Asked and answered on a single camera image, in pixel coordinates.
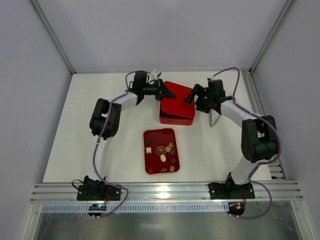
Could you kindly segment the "red tin lid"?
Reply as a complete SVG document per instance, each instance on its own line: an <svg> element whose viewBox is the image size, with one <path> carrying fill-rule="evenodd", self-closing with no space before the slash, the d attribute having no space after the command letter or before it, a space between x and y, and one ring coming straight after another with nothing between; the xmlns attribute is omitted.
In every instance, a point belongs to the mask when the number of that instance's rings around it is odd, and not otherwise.
<svg viewBox="0 0 320 240"><path fill-rule="evenodd" d="M175 98L163 97L160 103L161 112L171 117L193 119L195 117L195 101L185 102L185 99L192 92L192 88L171 81L165 81L164 85L175 95Z"/></svg>

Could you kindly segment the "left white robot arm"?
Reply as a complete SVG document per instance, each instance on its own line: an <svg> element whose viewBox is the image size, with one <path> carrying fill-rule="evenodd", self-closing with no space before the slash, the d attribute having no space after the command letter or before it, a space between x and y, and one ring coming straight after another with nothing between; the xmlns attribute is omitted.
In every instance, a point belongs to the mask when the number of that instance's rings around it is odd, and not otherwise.
<svg viewBox="0 0 320 240"><path fill-rule="evenodd" d="M140 104L145 96L154 96L157 101L164 97L176 97L165 86L161 74L160 70L129 72L125 76L126 90L123 94L110 101L103 98L97 100L89 122L95 144L92 164L82 184L86 191L97 193L107 188L107 174L103 172L107 163L106 153L118 132L121 113Z"/></svg>

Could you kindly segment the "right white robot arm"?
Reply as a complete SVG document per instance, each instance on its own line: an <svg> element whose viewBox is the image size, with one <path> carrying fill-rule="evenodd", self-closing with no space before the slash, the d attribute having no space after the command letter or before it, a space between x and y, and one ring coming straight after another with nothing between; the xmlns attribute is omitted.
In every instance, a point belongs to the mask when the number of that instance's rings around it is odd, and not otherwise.
<svg viewBox="0 0 320 240"><path fill-rule="evenodd" d="M210 198L254 199L252 176L281 150L275 119L270 115L251 112L237 103L233 96L227 96L221 80L209 79L207 87L196 84L184 102L195 102L196 110L200 112L213 110L241 128L242 157L224 183L212 182L208 185Z"/></svg>

